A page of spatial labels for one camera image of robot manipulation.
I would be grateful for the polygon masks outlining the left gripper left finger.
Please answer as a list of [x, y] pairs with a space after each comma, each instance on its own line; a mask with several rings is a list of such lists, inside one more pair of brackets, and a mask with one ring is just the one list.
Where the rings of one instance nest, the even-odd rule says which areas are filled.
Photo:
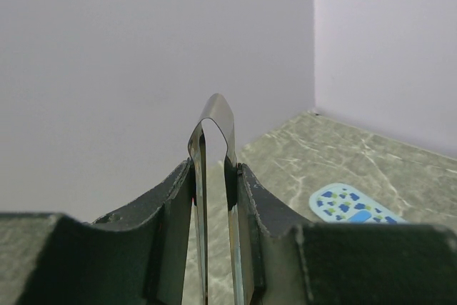
[[62, 213], [1, 215], [3, 304], [180, 304], [194, 168], [92, 223]]

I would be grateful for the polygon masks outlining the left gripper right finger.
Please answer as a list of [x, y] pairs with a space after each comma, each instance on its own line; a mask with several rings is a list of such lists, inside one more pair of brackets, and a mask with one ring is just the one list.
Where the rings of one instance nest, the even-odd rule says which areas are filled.
[[454, 304], [456, 234], [431, 224], [309, 221], [245, 165], [228, 169], [237, 304]]

